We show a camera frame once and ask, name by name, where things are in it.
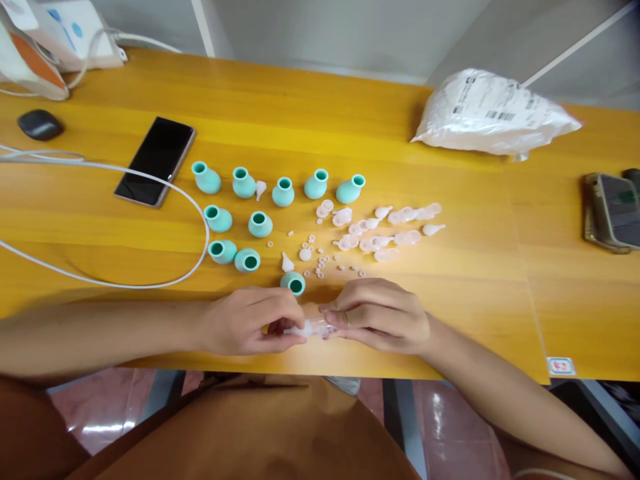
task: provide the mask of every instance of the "small label on table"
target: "small label on table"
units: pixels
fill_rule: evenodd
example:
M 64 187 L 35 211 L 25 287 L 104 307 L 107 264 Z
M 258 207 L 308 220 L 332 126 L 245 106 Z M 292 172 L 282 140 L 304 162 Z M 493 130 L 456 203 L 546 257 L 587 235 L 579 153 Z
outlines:
M 573 362 L 568 357 L 547 357 L 547 365 L 552 375 L 575 375 Z

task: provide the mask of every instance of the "wooden table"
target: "wooden table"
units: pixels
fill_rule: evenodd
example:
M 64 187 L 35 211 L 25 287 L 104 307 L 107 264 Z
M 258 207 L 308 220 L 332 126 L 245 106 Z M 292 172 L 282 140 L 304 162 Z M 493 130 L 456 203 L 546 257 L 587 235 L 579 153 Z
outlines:
M 581 240 L 578 178 L 592 171 L 638 167 L 634 135 L 640 115 L 587 107 L 569 110 L 582 130 L 535 150 L 522 164 L 409 143 L 430 90 L 131 50 L 122 69 L 87 74 L 72 98 L 0 97 L 0 143 L 42 148 L 16 126 L 16 118 L 44 108 L 67 127 L 47 147 L 81 152 L 115 165 L 129 164 L 156 115 L 194 126 L 197 138 L 176 178 L 201 207 L 216 203 L 234 216 L 227 234 L 238 247 L 262 256 L 260 269 L 243 275 L 206 261 L 188 280 L 161 291 L 104 289 L 81 283 L 0 251 L 0 315 L 35 305 L 80 299 L 214 299 L 246 285 L 275 286 L 281 252 L 297 259 L 308 234 L 329 255 L 342 230 L 317 225 L 319 201 L 302 193 L 318 167 L 336 186 L 354 173 L 367 178 L 354 218 L 374 207 L 424 206 L 438 201 L 447 228 L 402 247 L 394 263 L 376 263 L 359 251 L 339 252 L 323 280 L 308 278 L 304 301 L 334 298 L 356 278 L 335 266 L 354 265 L 416 292 L 426 309 L 516 364 L 548 380 L 546 356 L 573 358 L 581 377 L 640 379 L 640 254 L 618 257 Z M 189 166 L 204 160 L 223 178 L 212 197 L 200 192 Z M 267 182 L 259 203 L 231 190 L 231 171 L 245 166 Z M 203 247 L 202 221 L 171 192 L 160 210 L 114 198 L 120 175 L 41 165 L 0 165 L 0 237 L 44 261 L 117 283 L 158 283 L 194 264 Z M 296 200 L 276 207 L 270 191 L 289 176 Z M 247 231 L 251 212 L 274 222 L 266 240 Z M 381 232 L 405 231 L 384 227 Z M 287 236 L 293 230 L 295 234 Z M 297 261 L 297 270 L 315 264 Z M 436 378 L 414 357 L 381 353 L 358 343 L 312 339 L 281 355 L 215 357 L 162 355 L 131 362 L 139 367 L 228 371 Z

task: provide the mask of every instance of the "teal bottle-shaped silicone part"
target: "teal bottle-shaped silicone part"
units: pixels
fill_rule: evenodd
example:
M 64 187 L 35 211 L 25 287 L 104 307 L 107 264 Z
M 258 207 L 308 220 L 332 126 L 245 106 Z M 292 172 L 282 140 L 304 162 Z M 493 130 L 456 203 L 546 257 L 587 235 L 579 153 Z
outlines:
M 335 197 L 340 203 L 351 203 L 356 201 L 360 196 L 360 190 L 365 186 L 367 181 L 365 178 L 358 174 L 351 177 L 351 180 L 343 182 L 338 187 Z
M 250 273 L 258 270 L 260 255 L 254 249 L 242 249 L 235 256 L 235 267 L 242 273 Z
M 305 290 L 305 286 L 305 278 L 298 272 L 287 272 L 280 279 L 280 287 L 288 288 L 296 297 L 302 295 L 302 292 Z
M 292 204 L 295 192 L 293 191 L 291 179 L 286 177 L 280 178 L 271 192 L 271 197 L 278 207 L 288 207 Z
M 204 162 L 195 162 L 191 166 L 191 171 L 195 175 L 195 184 L 204 193 L 214 195 L 220 191 L 222 181 L 220 175 L 211 170 Z
M 308 199 L 316 200 L 327 192 L 327 180 L 329 174 L 324 169 L 318 169 L 313 176 L 305 182 L 305 195 Z
M 233 169 L 233 191 L 240 198 L 251 198 L 255 195 L 255 180 L 246 168 Z
M 236 253 L 238 253 L 238 247 L 231 240 L 216 240 L 209 244 L 211 258 L 220 265 L 231 263 Z
M 273 222 L 264 212 L 253 212 L 249 219 L 249 232 L 254 237 L 264 238 L 273 230 Z
M 204 210 L 209 228 L 218 233 L 226 232 L 233 225 L 231 214 L 216 205 L 207 205 Z

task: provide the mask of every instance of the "floor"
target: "floor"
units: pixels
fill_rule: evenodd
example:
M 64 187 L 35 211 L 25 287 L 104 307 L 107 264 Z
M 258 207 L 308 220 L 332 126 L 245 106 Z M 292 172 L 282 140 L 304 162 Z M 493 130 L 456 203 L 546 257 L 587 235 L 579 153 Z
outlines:
M 183 395 L 198 387 L 202 372 L 187 372 Z M 155 370 L 112 368 L 52 393 L 55 406 L 80 443 L 96 454 L 138 424 Z M 430 479 L 508 479 L 493 430 L 452 387 L 414 381 Z M 382 380 L 363 379 L 358 398 L 384 422 Z

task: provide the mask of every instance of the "smartphone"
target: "smartphone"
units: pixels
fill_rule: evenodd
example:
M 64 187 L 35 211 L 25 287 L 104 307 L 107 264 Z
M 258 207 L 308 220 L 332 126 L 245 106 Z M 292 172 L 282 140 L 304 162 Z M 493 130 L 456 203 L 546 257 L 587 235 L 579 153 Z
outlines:
M 591 194 L 595 236 L 615 247 L 640 250 L 640 203 L 630 180 L 591 173 L 585 176 Z
M 129 168 L 172 182 L 195 138 L 195 130 L 182 123 L 157 117 Z M 125 173 L 115 189 L 118 197 L 160 208 L 169 187 L 160 182 Z

